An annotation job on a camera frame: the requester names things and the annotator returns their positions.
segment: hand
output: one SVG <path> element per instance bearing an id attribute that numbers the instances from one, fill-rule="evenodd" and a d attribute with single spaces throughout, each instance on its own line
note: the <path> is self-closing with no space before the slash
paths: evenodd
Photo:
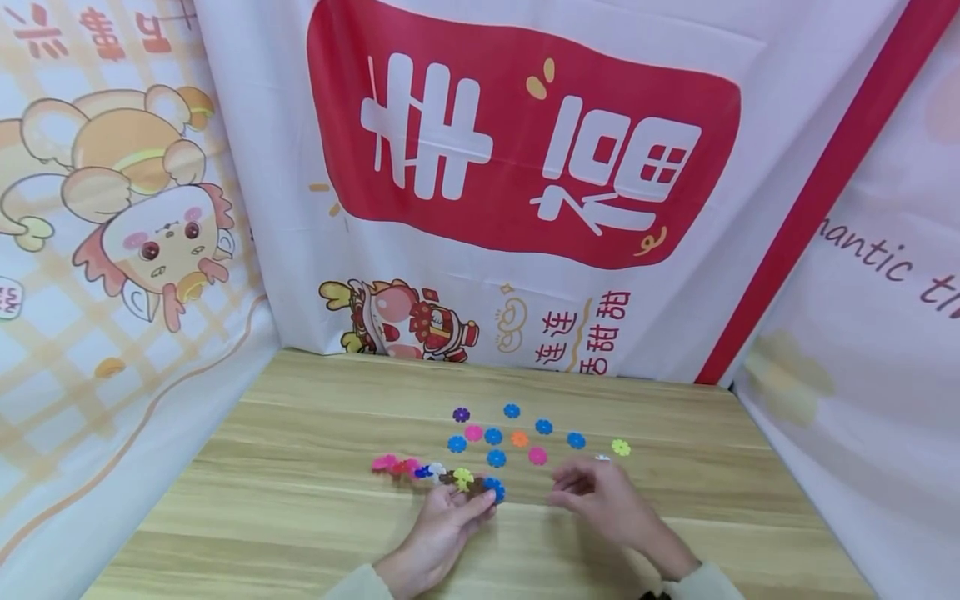
<path id="1" fill-rule="evenodd" d="M 414 528 L 397 550 L 373 566 L 395 600 L 408 600 L 444 580 L 467 541 L 496 513 L 496 494 L 467 501 L 455 486 L 434 488 Z"/>
<path id="2" fill-rule="evenodd" d="M 588 457 L 567 460 L 553 472 L 547 502 L 581 516 L 607 541 L 632 548 L 667 581 L 680 581 L 700 562 L 657 516 L 620 465 Z"/>

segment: white backdrop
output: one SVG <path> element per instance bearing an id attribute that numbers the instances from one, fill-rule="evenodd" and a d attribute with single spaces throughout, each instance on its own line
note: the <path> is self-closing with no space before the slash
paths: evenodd
<path id="1" fill-rule="evenodd" d="M 283 343 L 694 380 L 904 5 L 204 2 Z"/>
<path id="2" fill-rule="evenodd" d="M 883 598 L 957 597 L 960 22 L 762 327 L 735 391 Z"/>
<path id="3" fill-rule="evenodd" d="M 0 598 L 80 597 L 278 348 L 192 5 L 6 0 Z"/>

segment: beige sleeve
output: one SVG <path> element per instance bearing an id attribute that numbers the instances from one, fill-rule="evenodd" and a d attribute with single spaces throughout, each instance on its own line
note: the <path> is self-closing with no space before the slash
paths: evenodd
<path id="1" fill-rule="evenodd" d="M 704 563 L 679 583 L 663 582 L 672 600 L 743 600 L 716 564 Z"/>
<path id="2" fill-rule="evenodd" d="M 394 600 L 373 567 L 364 564 L 326 593 L 324 600 Z"/>

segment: pink flower piece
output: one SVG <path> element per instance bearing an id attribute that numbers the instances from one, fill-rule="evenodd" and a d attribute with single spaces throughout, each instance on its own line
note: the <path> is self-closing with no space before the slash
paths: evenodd
<path id="1" fill-rule="evenodd" d="M 470 442 L 483 440 L 483 427 L 480 425 L 467 425 L 467 429 L 464 429 L 464 437 Z"/>
<path id="2" fill-rule="evenodd" d="M 410 475 L 412 479 L 417 479 L 416 471 L 420 468 L 420 461 L 415 458 L 408 458 L 404 463 L 407 465 L 407 474 Z"/>
<path id="3" fill-rule="evenodd" d="M 536 446 L 530 448 L 530 452 L 527 454 L 527 458 L 530 459 L 530 462 L 538 467 L 546 465 L 546 450 Z"/>
<path id="4" fill-rule="evenodd" d="M 370 465 L 371 470 L 388 470 L 396 464 L 396 456 L 393 454 L 384 454 L 373 459 Z"/>

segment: left hand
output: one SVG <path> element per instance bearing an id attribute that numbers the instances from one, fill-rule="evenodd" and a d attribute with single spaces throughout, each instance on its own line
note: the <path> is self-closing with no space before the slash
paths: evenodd
<path id="1" fill-rule="evenodd" d="M 455 486 L 434 488 L 414 528 L 397 550 L 373 566 L 395 600 L 409 600 L 444 580 L 467 541 L 496 513 L 496 494 L 467 501 Z"/>

